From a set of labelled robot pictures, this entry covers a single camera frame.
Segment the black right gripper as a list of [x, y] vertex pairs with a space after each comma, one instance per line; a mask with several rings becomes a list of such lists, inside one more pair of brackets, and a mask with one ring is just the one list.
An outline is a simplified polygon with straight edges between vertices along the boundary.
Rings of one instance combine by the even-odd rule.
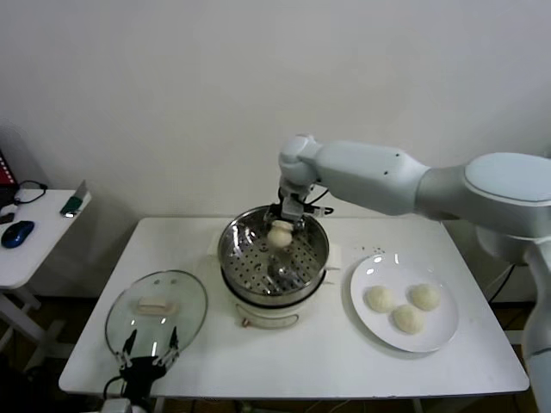
[[267, 222], [275, 220], [298, 220], [295, 222], [295, 233], [304, 234], [307, 230], [306, 198], [311, 193], [311, 187], [287, 188], [279, 187], [278, 202], [270, 205], [267, 210]]

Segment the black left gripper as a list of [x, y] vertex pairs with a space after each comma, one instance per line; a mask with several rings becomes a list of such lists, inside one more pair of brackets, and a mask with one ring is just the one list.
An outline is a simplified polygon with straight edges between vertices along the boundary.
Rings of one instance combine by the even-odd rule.
[[122, 350], [115, 353], [120, 368], [120, 375], [125, 382], [122, 392], [124, 398], [148, 398], [153, 383], [167, 373], [179, 356], [179, 337], [177, 327], [174, 326], [170, 336], [157, 346], [157, 356], [141, 356], [131, 359], [137, 330], [133, 329], [124, 341]]

